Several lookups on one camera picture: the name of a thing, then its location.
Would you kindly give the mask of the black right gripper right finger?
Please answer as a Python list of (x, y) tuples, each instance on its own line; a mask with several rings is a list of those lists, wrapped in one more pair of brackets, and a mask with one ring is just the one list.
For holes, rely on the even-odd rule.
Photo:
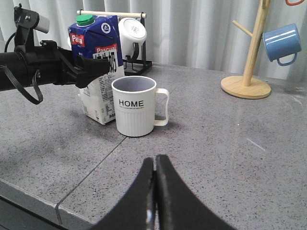
[(161, 230), (233, 230), (188, 188), (166, 155), (156, 157), (157, 207)]

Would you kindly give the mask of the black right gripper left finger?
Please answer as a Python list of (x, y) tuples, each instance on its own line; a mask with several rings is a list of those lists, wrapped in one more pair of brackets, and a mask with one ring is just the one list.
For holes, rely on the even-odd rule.
[(143, 160), (135, 180), (92, 230), (153, 230), (154, 229), (154, 163)]

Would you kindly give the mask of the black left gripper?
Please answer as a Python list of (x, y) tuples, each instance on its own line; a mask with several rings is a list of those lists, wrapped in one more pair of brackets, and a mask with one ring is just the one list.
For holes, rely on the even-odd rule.
[(53, 83), (55, 85), (74, 84), (78, 88), (85, 88), (89, 83), (109, 72), (107, 58), (90, 59), (76, 57), (73, 65), (72, 52), (63, 49), (52, 40), (42, 40), (40, 46), (17, 46), (14, 51), (19, 55), (24, 72), (18, 77), (24, 86), (32, 83), (32, 77), (38, 70), (39, 85)]

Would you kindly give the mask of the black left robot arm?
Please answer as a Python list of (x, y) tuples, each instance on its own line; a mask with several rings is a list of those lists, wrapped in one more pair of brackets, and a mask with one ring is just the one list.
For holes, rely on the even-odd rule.
[(77, 56), (74, 63), (72, 51), (57, 46), (56, 42), (43, 40), (42, 46), (25, 53), (21, 47), (16, 52), (1, 53), (0, 65), (7, 68), (23, 87), (32, 85), (36, 71), (38, 85), (75, 85), (85, 88), (96, 78), (109, 72), (108, 58), (90, 59)]

